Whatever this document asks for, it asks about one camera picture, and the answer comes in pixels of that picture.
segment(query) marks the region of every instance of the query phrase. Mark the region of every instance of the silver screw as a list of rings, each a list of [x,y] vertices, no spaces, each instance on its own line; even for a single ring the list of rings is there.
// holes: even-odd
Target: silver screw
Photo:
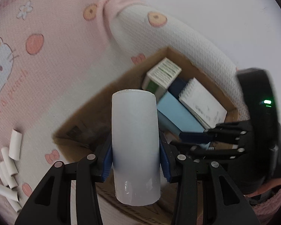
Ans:
[[[61,167],[63,165],[63,163],[62,162],[55,162],[55,164],[54,164],[54,166],[55,167]]]
[[[213,167],[219,167],[219,163],[216,162],[216,161],[211,162],[211,165],[212,165]]]
[[[94,160],[96,158],[96,155],[95,154],[89,154],[86,158],[88,160]]]
[[[245,149],[244,149],[244,148],[239,148],[237,151],[238,151],[238,152],[244,152]]]
[[[178,155],[178,156],[177,156],[177,158],[178,158],[179,160],[184,161],[184,160],[186,159],[186,156],[185,156],[185,155],[180,154],[180,155]]]

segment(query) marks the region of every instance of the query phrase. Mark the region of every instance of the finger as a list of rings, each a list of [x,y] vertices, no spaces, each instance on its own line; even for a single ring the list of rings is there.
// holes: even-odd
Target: finger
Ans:
[[[267,183],[263,184],[262,186],[260,186],[259,189],[257,189],[254,193],[247,195],[249,198],[256,196],[256,195],[260,195],[265,193],[266,191],[281,185],[281,178],[274,178],[271,179],[270,181],[268,181]]]

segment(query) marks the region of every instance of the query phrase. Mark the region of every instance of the white cylinder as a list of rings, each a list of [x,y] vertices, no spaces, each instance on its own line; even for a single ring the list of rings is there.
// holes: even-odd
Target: white cylinder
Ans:
[[[5,162],[0,162],[0,167],[1,167],[1,170],[3,172],[3,175],[8,183],[8,186],[13,189],[15,187],[18,187],[18,184],[15,180],[15,178],[13,176],[10,176],[8,174],[8,171],[7,171],[7,168],[6,168],[6,165],[5,165]]]
[[[0,195],[19,202],[18,192],[0,184]]]
[[[22,209],[18,202],[14,201],[14,200],[11,200],[11,199],[9,199],[9,198],[6,198],[6,199],[7,199],[7,201],[9,202],[9,204],[11,205],[11,207],[12,207],[16,212],[19,212],[19,211]]]
[[[1,179],[1,182],[4,186],[8,186],[8,182],[5,178],[5,175],[3,174],[2,172],[2,168],[0,167],[0,179]]]
[[[7,168],[7,171],[8,171],[8,174],[10,176],[12,175],[15,175],[18,173],[18,170],[16,168],[16,165],[15,163],[13,162],[13,159],[11,159],[8,155],[9,151],[8,151],[8,147],[3,147],[1,149],[1,153],[2,153],[2,156],[3,156],[3,160],[5,162],[5,165],[6,165],[6,168]]]
[[[117,199],[131,206],[160,198],[159,134],[155,95],[123,90],[112,95],[112,153]]]
[[[16,161],[20,160],[20,150],[22,143],[22,134],[14,129],[11,132],[9,157]]]

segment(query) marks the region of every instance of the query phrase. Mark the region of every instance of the white tube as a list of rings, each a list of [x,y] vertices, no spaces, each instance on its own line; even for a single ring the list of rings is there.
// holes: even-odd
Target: white tube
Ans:
[[[131,206],[153,204],[160,198],[156,98],[148,91],[119,91],[111,112],[116,197]]]
[[[15,131],[14,129],[11,132],[9,157],[16,161],[20,160],[22,136],[23,135],[20,132]]]
[[[0,167],[0,179],[1,179],[1,182],[2,182],[2,184],[4,186],[8,186],[8,182],[7,182],[5,176],[4,176],[3,172],[2,172],[2,168],[1,167]]]
[[[5,162],[5,165],[6,165],[6,168],[7,168],[7,171],[8,171],[8,174],[10,176],[12,175],[15,175],[18,173],[18,170],[15,166],[15,163],[13,162],[13,159],[11,159],[9,156],[8,156],[8,147],[3,147],[1,149],[1,153],[2,153],[2,156],[3,156],[3,160]]]
[[[0,195],[19,202],[18,192],[0,184]]]
[[[6,198],[6,199],[7,199],[7,201],[9,202],[9,204],[11,205],[11,207],[12,207],[16,212],[19,212],[19,211],[22,209],[18,202],[14,201],[14,200],[11,200],[11,199],[9,199],[9,198]]]
[[[18,187],[18,184],[15,180],[15,178],[13,176],[10,176],[8,174],[8,171],[7,171],[7,168],[6,168],[6,165],[5,165],[5,162],[0,162],[0,167],[1,167],[1,170],[3,172],[3,175],[8,183],[8,186],[13,189],[15,187]]]

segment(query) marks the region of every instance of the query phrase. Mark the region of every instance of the blue gripper pad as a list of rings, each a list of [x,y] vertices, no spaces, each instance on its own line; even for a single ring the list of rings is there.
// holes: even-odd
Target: blue gripper pad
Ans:
[[[170,162],[167,158],[165,149],[164,149],[160,139],[159,139],[159,155],[160,155],[160,165],[162,168],[163,176],[169,182],[171,180]]]
[[[103,163],[102,163],[102,179],[105,182],[108,178],[111,170],[112,165],[112,146],[110,145],[109,149],[106,152],[106,155],[104,157]]]

